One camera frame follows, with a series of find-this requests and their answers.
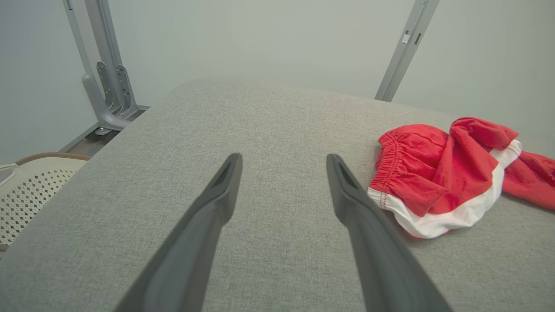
gray fabric surface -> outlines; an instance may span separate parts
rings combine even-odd
[[[0,309],[112,310],[224,159],[241,152],[239,197],[204,311],[363,311],[326,154],[340,154],[368,185],[385,131],[413,123],[446,130],[454,119],[279,85],[182,86],[25,228],[0,261]],[[554,311],[554,223],[552,211],[503,196],[473,228],[425,241],[400,232],[455,311]]]

metal leg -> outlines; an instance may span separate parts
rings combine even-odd
[[[440,0],[416,0],[403,28],[397,48],[387,67],[384,79],[376,93],[377,100],[391,102],[401,84],[416,49],[428,28]]]
[[[94,79],[93,69],[90,66],[73,8],[70,7],[68,1],[64,1],[73,37],[85,69],[83,85],[97,116],[99,126],[105,129],[123,130],[130,123],[130,120],[136,118],[149,107],[135,104],[128,73],[121,64],[108,1],[85,0],[85,5],[102,59],[102,62],[97,63],[96,70],[104,89],[105,99],[102,97],[102,91]]]

metal bar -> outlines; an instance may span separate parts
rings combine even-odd
[[[87,91],[90,103],[93,107],[94,114],[97,116],[98,123],[101,127],[114,130],[123,130],[130,122],[127,120],[122,120],[116,118],[110,113],[105,105],[104,99],[98,87],[96,80],[94,79],[93,69],[90,66],[89,58],[87,56],[87,51],[85,50],[85,44],[83,43],[83,38],[81,37],[81,32],[79,31],[79,24],[75,17],[75,13],[70,9],[67,1],[63,1],[65,6],[65,12],[68,16],[69,25],[71,26],[73,38],[77,45],[77,50],[79,50],[79,55],[81,56],[81,62],[83,63],[83,68],[85,69],[85,75],[83,75],[83,85]]]
[[[335,214],[351,237],[366,310],[451,311],[343,159],[329,154],[326,168]]]
[[[144,106],[144,105],[136,105],[138,110],[147,110],[150,108],[150,106]]]
[[[113,55],[115,47],[112,43],[112,35],[106,26],[111,24],[112,21],[107,21],[108,14],[104,11],[108,4],[102,3],[101,0],[84,0],[89,14],[90,25],[93,30],[94,39],[97,42],[98,52],[100,59],[106,65],[108,75],[112,82],[118,81],[115,67],[117,58]],[[119,88],[113,88],[115,96],[120,103],[123,103],[123,92]]]
[[[391,102],[410,65],[440,0],[416,0],[403,28],[376,99]]]
[[[98,7],[102,14],[102,22],[108,38],[108,47],[111,52],[112,60],[116,65],[122,65],[122,56],[119,54],[118,41],[115,37],[114,24],[112,23],[112,15],[110,13],[108,0],[98,0]]]

